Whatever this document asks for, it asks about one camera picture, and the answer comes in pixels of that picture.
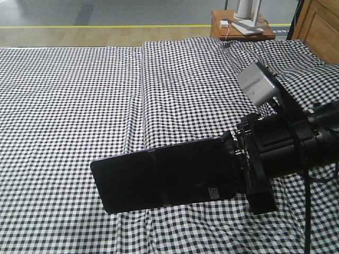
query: bed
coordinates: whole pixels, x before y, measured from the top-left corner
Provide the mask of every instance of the bed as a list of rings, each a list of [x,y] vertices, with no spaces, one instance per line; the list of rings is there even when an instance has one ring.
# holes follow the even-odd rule
[[[302,253],[304,185],[296,174],[272,180],[279,210],[268,214],[253,215],[237,194],[109,215],[90,162],[216,137],[246,114],[273,113],[238,87],[237,75],[253,61],[268,66],[304,109],[339,99],[337,48],[319,52],[305,32],[324,32],[312,20],[330,26],[322,14],[337,18],[337,7],[305,1],[293,41],[0,49],[0,252]],[[329,31],[338,35],[337,27]],[[339,252],[338,186],[337,178],[312,184],[312,253]]]

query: yellow line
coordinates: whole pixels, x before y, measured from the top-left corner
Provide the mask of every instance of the yellow line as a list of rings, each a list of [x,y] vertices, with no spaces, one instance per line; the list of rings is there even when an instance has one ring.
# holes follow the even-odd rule
[[[0,26],[0,29],[13,28],[208,28],[211,25],[14,25]]]
[[[291,24],[270,24],[270,26],[291,26]]]

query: wooden nightstand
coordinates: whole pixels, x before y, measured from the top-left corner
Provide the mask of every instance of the wooden nightstand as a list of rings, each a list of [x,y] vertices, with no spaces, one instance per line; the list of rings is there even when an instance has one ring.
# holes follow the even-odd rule
[[[234,11],[232,10],[214,10],[212,11],[212,24],[211,24],[211,38],[217,38],[219,40],[225,41],[226,35],[228,33],[227,28],[220,28],[220,20],[237,21],[233,18]],[[232,25],[229,26],[229,35],[227,36],[227,41],[237,40],[237,41],[264,41],[264,40],[273,40],[275,35],[272,29],[269,27],[268,23],[264,20],[258,20],[258,26],[261,26],[264,29],[264,32],[261,34],[252,34],[252,35],[243,35],[238,30],[236,30]]]

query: gray floor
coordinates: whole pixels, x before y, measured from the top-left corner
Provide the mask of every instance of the gray floor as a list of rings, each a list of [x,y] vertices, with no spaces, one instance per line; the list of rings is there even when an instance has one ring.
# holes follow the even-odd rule
[[[261,12],[269,23],[291,23],[296,6],[263,0]],[[0,0],[0,26],[210,24],[211,10],[224,7],[225,0]]]

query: white lamp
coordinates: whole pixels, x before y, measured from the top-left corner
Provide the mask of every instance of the white lamp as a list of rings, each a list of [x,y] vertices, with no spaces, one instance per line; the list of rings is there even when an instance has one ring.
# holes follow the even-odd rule
[[[254,12],[253,21],[249,19],[251,15],[251,10],[252,10],[252,4],[253,4],[253,0],[238,0],[237,8],[234,12],[235,19],[238,19],[238,20],[244,19],[244,20],[232,22],[232,26],[234,26],[237,30],[239,30],[240,33],[244,35],[264,32],[264,30],[261,27],[256,25],[256,22],[258,20],[261,0],[257,0],[256,2],[256,8]]]

